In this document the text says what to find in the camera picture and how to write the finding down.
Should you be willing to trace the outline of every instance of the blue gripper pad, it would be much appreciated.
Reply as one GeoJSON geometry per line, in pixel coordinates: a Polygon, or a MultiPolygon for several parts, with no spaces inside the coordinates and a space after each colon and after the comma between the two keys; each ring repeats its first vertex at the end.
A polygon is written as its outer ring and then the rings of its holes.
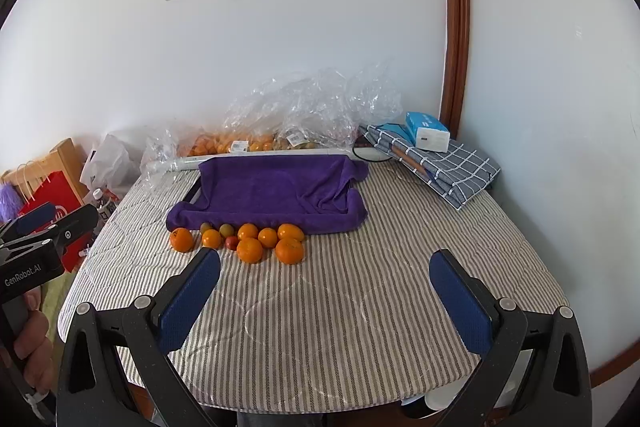
{"type": "Polygon", "coordinates": [[[493,344],[491,320],[440,251],[429,261],[429,279],[466,349],[484,357],[493,344]]]}
{"type": "Polygon", "coordinates": [[[34,208],[31,212],[24,214],[18,218],[16,230],[18,235],[29,235],[42,225],[46,225],[49,221],[56,219],[56,206],[53,203],[41,204],[38,208],[34,208]]]}
{"type": "Polygon", "coordinates": [[[182,347],[219,278],[220,257],[210,250],[160,317],[156,340],[162,353],[182,347]]]}

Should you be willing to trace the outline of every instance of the green fabric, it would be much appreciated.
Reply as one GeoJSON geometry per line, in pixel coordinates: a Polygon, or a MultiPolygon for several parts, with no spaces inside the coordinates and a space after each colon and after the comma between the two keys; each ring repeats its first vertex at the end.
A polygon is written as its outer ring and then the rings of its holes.
{"type": "Polygon", "coordinates": [[[40,309],[49,319],[47,337],[51,342],[56,340],[58,314],[65,301],[66,294],[69,293],[69,289],[76,278],[76,273],[78,273],[77,268],[72,273],[65,271],[60,277],[56,277],[42,285],[42,304],[40,309]]]}

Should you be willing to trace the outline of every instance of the plastic bottle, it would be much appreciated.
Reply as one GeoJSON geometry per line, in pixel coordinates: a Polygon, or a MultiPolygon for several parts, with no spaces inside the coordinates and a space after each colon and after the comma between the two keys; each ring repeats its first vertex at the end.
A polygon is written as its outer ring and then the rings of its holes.
{"type": "Polygon", "coordinates": [[[116,211],[116,204],[110,197],[105,196],[100,188],[94,190],[94,199],[97,201],[98,215],[106,223],[116,211]]]}

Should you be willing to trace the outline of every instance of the white logo on red bag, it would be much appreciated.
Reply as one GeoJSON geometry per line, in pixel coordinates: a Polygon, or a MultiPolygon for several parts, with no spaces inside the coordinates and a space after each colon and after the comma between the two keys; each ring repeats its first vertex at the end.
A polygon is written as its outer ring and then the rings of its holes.
{"type": "Polygon", "coordinates": [[[66,208],[64,206],[62,206],[61,204],[57,204],[56,205],[56,219],[55,219],[55,221],[61,219],[62,217],[65,217],[66,214],[68,214],[68,212],[66,211],[66,208]]]}

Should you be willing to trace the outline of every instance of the human hand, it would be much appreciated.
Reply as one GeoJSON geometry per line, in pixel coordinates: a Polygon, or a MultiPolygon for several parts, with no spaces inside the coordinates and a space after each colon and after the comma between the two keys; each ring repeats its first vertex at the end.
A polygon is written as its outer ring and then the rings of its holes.
{"type": "MultiPolygon", "coordinates": [[[[53,383],[53,345],[47,338],[49,320],[38,310],[40,306],[40,288],[30,290],[24,294],[24,300],[30,309],[29,318],[14,342],[16,356],[27,359],[24,366],[24,380],[38,391],[45,394],[53,383]]],[[[4,350],[2,358],[6,365],[11,363],[8,353],[4,350]]]]}

